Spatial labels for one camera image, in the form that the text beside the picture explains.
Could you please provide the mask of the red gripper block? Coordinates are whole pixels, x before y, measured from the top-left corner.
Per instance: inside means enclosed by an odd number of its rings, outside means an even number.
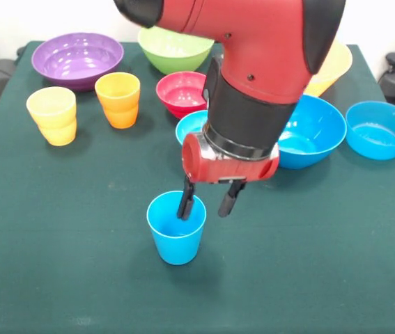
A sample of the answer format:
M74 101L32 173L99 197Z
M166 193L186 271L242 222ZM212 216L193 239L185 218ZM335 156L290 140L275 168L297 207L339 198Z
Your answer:
M279 166L279 146L275 145L266 159L240 160L213 149L202 133L190 133L183 141L182 162L186 176L177 217L184 221L189 218L194 204L194 183L232 181L218 210L218 215L224 218L231 213L246 182L266 180L275 174Z

